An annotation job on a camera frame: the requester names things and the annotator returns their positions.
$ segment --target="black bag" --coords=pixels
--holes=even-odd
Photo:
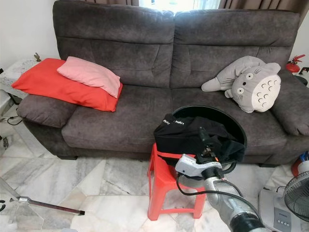
[[[155,129],[154,138],[159,152],[172,154],[201,154],[204,144],[200,138],[200,127],[203,127],[213,152],[220,162],[242,161],[245,146],[239,143],[223,124],[204,117],[176,118],[165,115],[162,123]]]

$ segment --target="red pillow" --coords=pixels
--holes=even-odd
[[[118,98],[114,98],[99,87],[86,86],[59,74],[57,69],[64,63],[64,60],[47,58],[22,74],[12,87],[29,94],[56,98],[97,110],[116,110],[122,84],[119,87]]]

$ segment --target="sofa backrest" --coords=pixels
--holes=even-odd
[[[274,10],[199,10],[175,16],[171,88],[201,87],[243,56],[285,68],[299,15]]]
[[[172,12],[60,0],[54,3],[53,15],[61,59],[95,62],[127,85],[169,87]]]

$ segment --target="window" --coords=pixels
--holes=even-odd
[[[220,0],[140,0],[140,6],[157,10],[190,11],[218,9]]]

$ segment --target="totoro plush toy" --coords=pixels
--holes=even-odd
[[[216,78],[204,83],[206,92],[226,90],[239,107],[252,113],[270,109],[280,91],[281,79],[277,75],[280,65],[265,64],[259,58],[242,57],[223,69]]]

